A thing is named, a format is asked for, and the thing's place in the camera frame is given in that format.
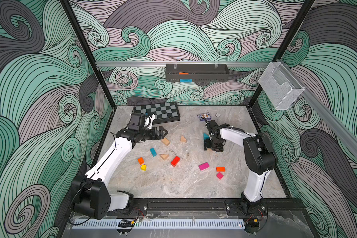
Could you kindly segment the teal triangle block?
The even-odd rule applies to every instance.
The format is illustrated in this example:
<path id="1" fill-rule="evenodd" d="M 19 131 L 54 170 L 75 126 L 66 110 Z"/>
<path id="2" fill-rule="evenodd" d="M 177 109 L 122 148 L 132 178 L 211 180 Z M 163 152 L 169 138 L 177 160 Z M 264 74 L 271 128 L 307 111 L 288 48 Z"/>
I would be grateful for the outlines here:
<path id="1" fill-rule="evenodd" d="M 204 134 L 203 134 L 203 138 L 204 138 L 204 140 L 206 140 L 206 139 L 209 139 L 210 136 L 209 136 L 208 134 L 204 133 Z"/>

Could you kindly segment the magenta rectangular block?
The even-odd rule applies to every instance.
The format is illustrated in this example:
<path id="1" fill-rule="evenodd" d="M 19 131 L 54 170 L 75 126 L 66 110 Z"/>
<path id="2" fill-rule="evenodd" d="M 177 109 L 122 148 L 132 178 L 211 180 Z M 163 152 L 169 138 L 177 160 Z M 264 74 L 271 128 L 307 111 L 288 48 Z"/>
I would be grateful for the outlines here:
<path id="1" fill-rule="evenodd" d="M 206 163 L 200 164 L 198 167 L 199 167 L 199 169 L 200 169 L 201 171 L 203 171 L 203 170 L 209 168 L 210 166 L 209 166 L 209 164 L 206 162 Z"/>

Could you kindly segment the magenta small cube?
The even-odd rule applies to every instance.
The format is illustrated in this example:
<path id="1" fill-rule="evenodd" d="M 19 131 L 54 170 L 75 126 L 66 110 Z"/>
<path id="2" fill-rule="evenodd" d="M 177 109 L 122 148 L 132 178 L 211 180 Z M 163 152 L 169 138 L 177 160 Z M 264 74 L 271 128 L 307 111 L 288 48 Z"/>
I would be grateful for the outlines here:
<path id="1" fill-rule="evenodd" d="M 224 175 L 221 172 L 219 172 L 216 176 L 218 179 L 222 179 L 224 177 Z"/>

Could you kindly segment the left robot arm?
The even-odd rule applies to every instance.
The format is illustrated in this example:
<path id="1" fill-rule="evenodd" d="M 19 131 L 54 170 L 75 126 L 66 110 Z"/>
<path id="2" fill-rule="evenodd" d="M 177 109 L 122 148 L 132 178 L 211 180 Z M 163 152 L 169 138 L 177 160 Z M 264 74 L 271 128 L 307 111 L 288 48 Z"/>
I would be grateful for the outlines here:
<path id="1" fill-rule="evenodd" d="M 113 173 L 137 143 L 162 140 L 168 134 L 163 127 L 121 129 L 114 135 L 114 142 L 97 164 L 84 175 L 71 182 L 70 207 L 78 214 L 101 220 L 108 212 L 133 210 L 133 195 L 125 191 L 110 194 L 107 186 Z"/>

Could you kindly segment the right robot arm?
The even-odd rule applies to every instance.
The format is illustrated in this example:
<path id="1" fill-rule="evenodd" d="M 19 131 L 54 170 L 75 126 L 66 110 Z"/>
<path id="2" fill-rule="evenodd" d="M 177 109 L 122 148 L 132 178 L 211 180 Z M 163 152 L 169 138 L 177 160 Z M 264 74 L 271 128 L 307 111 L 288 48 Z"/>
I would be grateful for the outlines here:
<path id="1" fill-rule="evenodd" d="M 249 134 L 228 124 L 206 124 L 209 139 L 204 140 L 204 149 L 222 152 L 226 141 L 244 149 L 246 165 L 249 169 L 248 182 L 241 194 L 240 208 L 244 213 L 257 209 L 263 198 L 262 191 L 268 176 L 278 159 L 268 136 L 263 133 Z"/>

